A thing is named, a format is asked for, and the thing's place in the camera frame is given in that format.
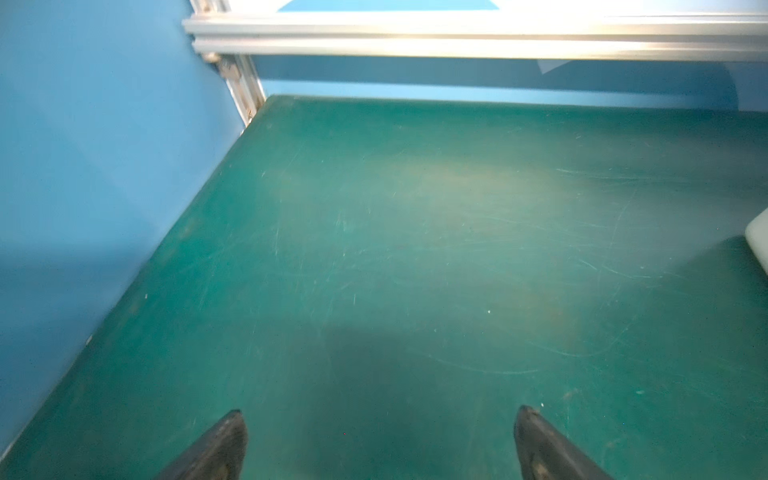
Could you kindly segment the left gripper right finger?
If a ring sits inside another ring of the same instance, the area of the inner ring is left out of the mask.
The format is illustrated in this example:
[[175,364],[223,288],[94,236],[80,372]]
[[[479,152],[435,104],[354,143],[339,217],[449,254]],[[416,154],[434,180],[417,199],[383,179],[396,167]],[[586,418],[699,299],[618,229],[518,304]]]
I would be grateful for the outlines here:
[[528,405],[521,405],[517,411],[514,439],[521,475],[525,480],[612,479],[612,476]]

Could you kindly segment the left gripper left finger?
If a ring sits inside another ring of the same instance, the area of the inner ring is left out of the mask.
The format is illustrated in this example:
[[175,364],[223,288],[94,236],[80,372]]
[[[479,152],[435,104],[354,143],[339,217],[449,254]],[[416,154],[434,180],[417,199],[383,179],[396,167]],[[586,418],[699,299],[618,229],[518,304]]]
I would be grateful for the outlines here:
[[161,470],[155,479],[195,480],[240,478],[248,430],[240,410],[231,410]]

